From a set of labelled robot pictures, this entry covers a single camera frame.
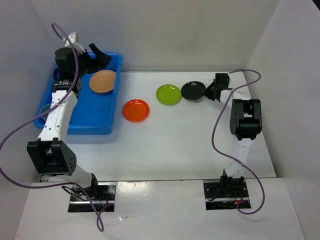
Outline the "black plastic plate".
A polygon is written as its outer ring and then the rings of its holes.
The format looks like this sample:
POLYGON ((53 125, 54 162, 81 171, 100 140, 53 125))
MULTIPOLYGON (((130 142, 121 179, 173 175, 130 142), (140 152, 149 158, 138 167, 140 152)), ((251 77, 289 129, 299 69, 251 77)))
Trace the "black plastic plate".
POLYGON ((190 81, 184 84, 181 88, 181 95, 188 101, 198 101, 203 95, 206 86, 200 81, 190 81))

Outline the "tan woven wicker tray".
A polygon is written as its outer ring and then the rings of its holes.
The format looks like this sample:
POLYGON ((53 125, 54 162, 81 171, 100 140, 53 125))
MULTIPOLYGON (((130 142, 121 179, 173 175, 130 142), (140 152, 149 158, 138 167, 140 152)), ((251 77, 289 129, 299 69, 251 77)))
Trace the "tan woven wicker tray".
POLYGON ((96 72, 89 80, 90 89, 97 94, 106 94, 114 89, 116 73, 112 70, 96 72))

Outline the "green plastic plate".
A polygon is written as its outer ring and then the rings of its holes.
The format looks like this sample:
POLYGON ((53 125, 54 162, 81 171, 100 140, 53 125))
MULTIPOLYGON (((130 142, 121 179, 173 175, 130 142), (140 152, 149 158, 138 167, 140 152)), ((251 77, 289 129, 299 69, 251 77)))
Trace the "green plastic plate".
POLYGON ((163 105, 175 105, 181 98, 181 90, 173 84, 164 84, 156 91, 157 100, 163 105))

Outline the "blue plastic cup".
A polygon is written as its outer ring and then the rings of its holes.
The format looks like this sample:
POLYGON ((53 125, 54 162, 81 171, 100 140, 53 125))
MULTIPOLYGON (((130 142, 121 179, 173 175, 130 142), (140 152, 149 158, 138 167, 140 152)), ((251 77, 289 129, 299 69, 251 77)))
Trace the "blue plastic cup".
POLYGON ((41 110, 40 110, 40 112, 39 112, 39 114, 41 115, 41 118, 42 118, 44 121, 46 121, 46 120, 47 120, 47 117, 48 117, 48 113, 46 113, 46 114, 44 114, 44 113, 47 112, 50 108, 51 108, 51 104, 46 104, 46 105, 44 105, 44 106, 41 108, 41 110))

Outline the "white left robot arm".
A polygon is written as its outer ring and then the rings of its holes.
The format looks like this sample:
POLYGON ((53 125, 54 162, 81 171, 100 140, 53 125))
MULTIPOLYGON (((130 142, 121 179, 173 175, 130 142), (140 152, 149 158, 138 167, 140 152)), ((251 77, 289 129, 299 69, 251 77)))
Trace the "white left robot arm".
POLYGON ((55 51, 57 67, 53 72, 50 112, 37 140, 28 142, 26 149, 38 173, 78 184, 83 196, 94 200, 100 193, 97 178, 77 165, 76 154, 66 144, 70 119, 82 88, 81 78, 106 68, 112 59, 94 43, 89 47, 94 58, 86 50, 78 52, 71 47, 55 51))

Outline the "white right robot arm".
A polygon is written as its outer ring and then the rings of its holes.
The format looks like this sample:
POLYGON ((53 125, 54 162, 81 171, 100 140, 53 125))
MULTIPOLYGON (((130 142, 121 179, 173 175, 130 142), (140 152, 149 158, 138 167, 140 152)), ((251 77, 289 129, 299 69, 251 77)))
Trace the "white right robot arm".
POLYGON ((256 180, 259 179, 257 174, 246 166, 246 162, 249 149, 261 133, 263 126, 261 101, 237 93, 239 88, 232 89, 229 87, 229 83, 229 74, 217 73, 213 82, 203 92, 206 98, 223 103, 222 110, 213 127, 211 143, 217 153, 233 160, 233 163, 223 170, 220 177, 219 191, 225 197, 231 196, 237 189, 243 187, 244 170, 248 170, 256 180), (214 140, 218 123, 226 108, 230 108, 229 130, 234 137, 232 155, 218 150, 214 140))

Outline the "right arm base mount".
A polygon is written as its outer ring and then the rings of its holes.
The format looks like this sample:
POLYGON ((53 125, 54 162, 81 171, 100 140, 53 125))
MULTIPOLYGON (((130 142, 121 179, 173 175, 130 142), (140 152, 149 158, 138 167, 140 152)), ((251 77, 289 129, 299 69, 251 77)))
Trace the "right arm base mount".
POLYGON ((245 182, 242 186, 222 186, 217 180, 204 181, 203 190, 207 211, 236 210, 237 204, 240 204, 240 209, 251 208, 249 193, 245 182))

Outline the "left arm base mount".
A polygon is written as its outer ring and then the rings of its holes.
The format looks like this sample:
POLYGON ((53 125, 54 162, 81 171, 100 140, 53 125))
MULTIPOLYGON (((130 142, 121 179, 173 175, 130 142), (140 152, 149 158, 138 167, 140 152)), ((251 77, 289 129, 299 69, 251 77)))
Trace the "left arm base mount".
MULTIPOLYGON (((96 193, 86 190, 90 199, 98 212, 114 212, 116 198, 115 182, 98 182, 96 193)), ((68 212, 69 213, 90 213, 94 212, 90 201, 85 194, 76 187, 67 187, 70 194, 68 212)))

